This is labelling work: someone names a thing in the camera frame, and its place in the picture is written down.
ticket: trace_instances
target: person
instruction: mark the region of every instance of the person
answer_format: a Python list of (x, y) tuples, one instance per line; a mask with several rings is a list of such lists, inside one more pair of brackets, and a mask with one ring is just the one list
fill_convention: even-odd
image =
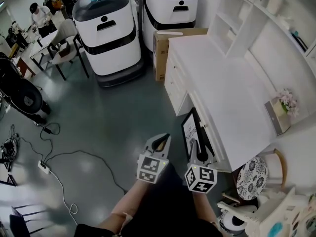
[(79, 224), (75, 237), (222, 237), (207, 196), (191, 193), (169, 163), (156, 184), (137, 180), (98, 227)]
[(32, 25), (37, 26), (42, 38), (46, 37), (57, 29), (52, 22), (52, 14), (47, 6), (39, 6), (36, 2), (30, 6)]
[(47, 6), (51, 12), (51, 14), (55, 15), (55, 13), (57, 12), (57, 10), (54, 8), (53, 6), (53, 2), (54, 0), (44, 0), (43, 5)]
[(12, 28), (13, 28), (14, 34), (18, 38), (17, 44), (23, 49), (27, 48), (29, 46), (29, 43), (26, 42), (25, 38), (21, 34), (25, 32), (25, 30), (22, 30), (16, 21), (12, 22)]

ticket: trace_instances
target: electric outlet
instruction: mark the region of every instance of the electric outlet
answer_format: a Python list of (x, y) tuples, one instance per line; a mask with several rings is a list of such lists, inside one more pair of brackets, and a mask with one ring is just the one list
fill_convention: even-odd
[(38, 167), (43, 171), (45, 172), (45, 174), (50, 174), (50, 168), (44, 164), (42, 161), (39, 160), (39, 164), (38, 164)]

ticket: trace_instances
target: picture frame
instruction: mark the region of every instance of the picture frame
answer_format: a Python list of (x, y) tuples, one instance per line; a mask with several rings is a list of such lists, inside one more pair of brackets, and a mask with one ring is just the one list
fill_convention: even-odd
[(190, 162), (191, 159), (190, 151), (193, 138), (197, 140), (200, 151), (202, 153), (207, 153), (200, 127), (200, 118), (198, 116), (197, 110), (194, 107), (190, 110), (186, 118), (181, 123), (181, 129), (188, 162)]

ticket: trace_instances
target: cardboard box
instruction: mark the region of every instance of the cardboard box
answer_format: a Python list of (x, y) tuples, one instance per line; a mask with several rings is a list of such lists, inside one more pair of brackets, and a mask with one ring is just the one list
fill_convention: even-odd
[(207, 28), (187, 28), (155, 31), (153, 60), (156, 81), (164, 80), (169, 51), (169, 38), (205, 35), (207, 30)]

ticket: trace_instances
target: gray concrete floor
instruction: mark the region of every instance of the gray concrete floor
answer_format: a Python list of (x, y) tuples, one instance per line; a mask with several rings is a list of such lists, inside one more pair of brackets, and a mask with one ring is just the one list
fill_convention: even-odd
[[(185, 116), (176, 117), (163, 83), (154, 80), (152, 68), (136, 80), (102, 89), (85, 55), (83, 59), (90, 79), (85, 77), (79, 59), (62, 66), (66, 82), (54, 67), (33, 79), (35, 85), (43, 88), (44, 99), (52, 108), (48, 122), (61, 126), (57, 136), (43, 134), (53, 140), (52, 155), (82, 149), (101, 156), (117, 182), (128, 190), (136, 180), (136, 161), (145, 142), (168, 132), (172, 136), (169, 159), (183, 176), (187, 167), (181, 122)], [(41, 128), (14, 109), (0, 122), (0, 142), (8, 138), (11, 124), (36, 150), (44, 155), (49, 152), (50, 144), (40, 140)], [(73, 236), (76, 226), (63, 204), (61, 186), (53, 175), (46, 175), (37, 167), (38, 160), (40, 156), (22, 141), (12, 169), (18, 187), (0, 185), (0, 218), (9, 228), (10, 207), (32, 204), (21, 211), (46, 212), (32, 216), (35, 220), (28, 223), (29, 230), (48, 226), (32, 236)], [(49, 165), (64, 185), (67, 204), (77, 204), (78, 223), (97, 226), (123, 196), (109, 169), (97, 158), (77, 153), (56, 157)], [(6, 179), (3, 171), (0, 175)], [(221, 192), (231, 185), (230, 174), (220, 173), (216, 187), (208, 195), (217, 213)]]

